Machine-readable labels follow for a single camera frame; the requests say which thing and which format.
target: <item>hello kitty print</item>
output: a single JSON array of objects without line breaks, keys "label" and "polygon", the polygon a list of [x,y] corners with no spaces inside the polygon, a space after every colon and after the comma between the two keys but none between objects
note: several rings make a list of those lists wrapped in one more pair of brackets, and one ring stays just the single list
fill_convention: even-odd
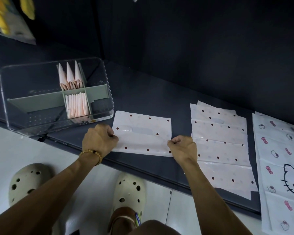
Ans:
[{"label": "hello kitty print", "polygon": [[294,125],[253,114],[265,233],[294,234]]}]

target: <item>person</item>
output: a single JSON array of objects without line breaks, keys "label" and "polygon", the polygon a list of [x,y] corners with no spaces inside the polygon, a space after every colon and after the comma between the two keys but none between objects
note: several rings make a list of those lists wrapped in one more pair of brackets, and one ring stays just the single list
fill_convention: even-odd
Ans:
[{"label": "person", "polygon": [[[117,145],[118,137],[110,126],[89,128],[82,141],[79,158],[38,189],[0,215],[1,234],[51,234],[51,229],[75,190],[90,172]],[[191,137],[177,136],[168,141],[173,158],[182,167],[195,202],[201,233],[251,234],[209,183],[197,163],[197,147]],[[123,213],[130,213],[125,208]],[[112,214],[109,233],[113,235],[179,234],[159,221],[137,226],[129,214]]]}]

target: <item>transparent storage box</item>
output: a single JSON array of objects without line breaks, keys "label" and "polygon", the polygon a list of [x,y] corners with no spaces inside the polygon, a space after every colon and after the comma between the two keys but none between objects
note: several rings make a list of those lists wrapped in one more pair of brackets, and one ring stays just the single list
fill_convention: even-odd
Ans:
[{"label": "transparent storage box", "polygon": [[[72,71],[77,61],[85,88],[62,91],[57,65]],[[0,86],[7,126],[25,136],[112,118],[114,103],[102,59],[85,58],[10,65],[0,69]],[[65,95],[86,93],[90,114],[68,119]]]}]

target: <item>white tile floor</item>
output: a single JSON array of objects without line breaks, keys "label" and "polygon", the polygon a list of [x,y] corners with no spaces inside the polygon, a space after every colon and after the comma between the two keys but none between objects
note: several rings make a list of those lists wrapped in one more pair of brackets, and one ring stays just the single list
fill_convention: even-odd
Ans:
[{"label": "white tile floor", "polygon": [[[77,155],[0,128],[0,213],[8,209],[8,186],[12,176],[31,163],[49,165],[59,173]],[[114,186],[120,171],[105,165],[94,167],[75,192],[60,217],[63,234],[106,234]],[[156,219],[181,234],[200,234],[193,198],[146,181],[146,206],[142,221]],[[261,232],[261,221],[236,213],[253,234]]]}]

